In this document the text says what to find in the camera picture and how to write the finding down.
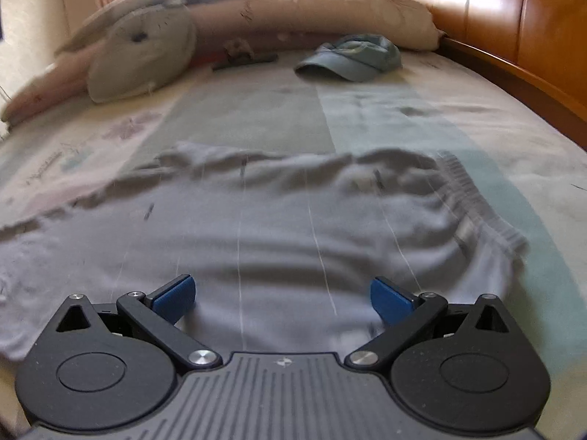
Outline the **patterned bed sheet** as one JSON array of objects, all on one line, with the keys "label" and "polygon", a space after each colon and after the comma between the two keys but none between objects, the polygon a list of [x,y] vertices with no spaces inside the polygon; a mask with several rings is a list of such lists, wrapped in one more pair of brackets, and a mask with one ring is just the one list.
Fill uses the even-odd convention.
[{"label": "patterned bed sheet", "polygon": [[[275,63],[190,70],[175,84],[104,105],[85,96],[33,118],[1,146],[1,230],[85,196],[183,143],[278,155],[353,154],[395,148],[457,158],[492,209],[525,239],[506,303],[540,355],[551,394],[536,435],[586,435],[586,154],[483,77],[433,53],[406,53],[400,70],[363,84],[297,74],[296,53]],[[335,423],[306,380],[281,394],[295,353],[251,374],[266,392],[228,388],[219,402],[203,385],[194,406],[144,437],[403,438],[378,402],[354,397]],[[1,354],[1,421],[27,423],[14,395],[24,360]]]}]

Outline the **grey printed garment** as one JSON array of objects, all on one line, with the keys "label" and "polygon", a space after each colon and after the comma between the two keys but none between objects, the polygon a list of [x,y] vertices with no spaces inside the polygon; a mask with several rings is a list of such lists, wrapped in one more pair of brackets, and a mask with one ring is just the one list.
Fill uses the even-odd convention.
[{"label": "grey printed garment", "polygon": [[370,281],[456,303],[506,294],[525,248],[451,154],[278,155],[183,143],[1,231],[1,354],[64,299],[198,287],[192,336],[221,353],[333,351],[381,330]]}]

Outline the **pink rolled quilt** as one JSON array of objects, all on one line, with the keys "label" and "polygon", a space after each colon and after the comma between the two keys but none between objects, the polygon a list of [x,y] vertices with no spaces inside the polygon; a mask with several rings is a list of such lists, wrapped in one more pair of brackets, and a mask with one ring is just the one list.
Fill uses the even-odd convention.
[{"label": "pink rolled quilt", "polygon": [[[261,52],[303,49],[344,35],[368,33],[400,48],[433,51],[442,35],[426,6],[414,0],[223,0],[187,8],[197,35],[190,64],[197,57],[222,52],[225,43],[237,38]],[[43,74],[13,96],[2,121],[15,126],[88,92],[88,70],[112,27],[95,43],[55,56]]]}]

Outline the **wooden headboard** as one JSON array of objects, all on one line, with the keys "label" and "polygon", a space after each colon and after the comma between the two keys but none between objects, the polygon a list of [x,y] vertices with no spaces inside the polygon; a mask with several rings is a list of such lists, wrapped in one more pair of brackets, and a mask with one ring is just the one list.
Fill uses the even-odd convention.
[{"label": "wooden headboard", "polygon": [[417,0],[439,54],[487,78],[586,145],[586,0]]}]

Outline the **blue cap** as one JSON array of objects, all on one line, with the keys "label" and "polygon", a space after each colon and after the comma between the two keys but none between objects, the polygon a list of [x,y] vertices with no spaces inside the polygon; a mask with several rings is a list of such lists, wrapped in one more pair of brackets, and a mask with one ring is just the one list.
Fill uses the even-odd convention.
[{"label": "blue cap", "polygon": [[326,72],[352,83],[365,83],[400,67],[401,53],[391,41],[381,35],[362,34],[320,45],[295,66],[295,71]]}]

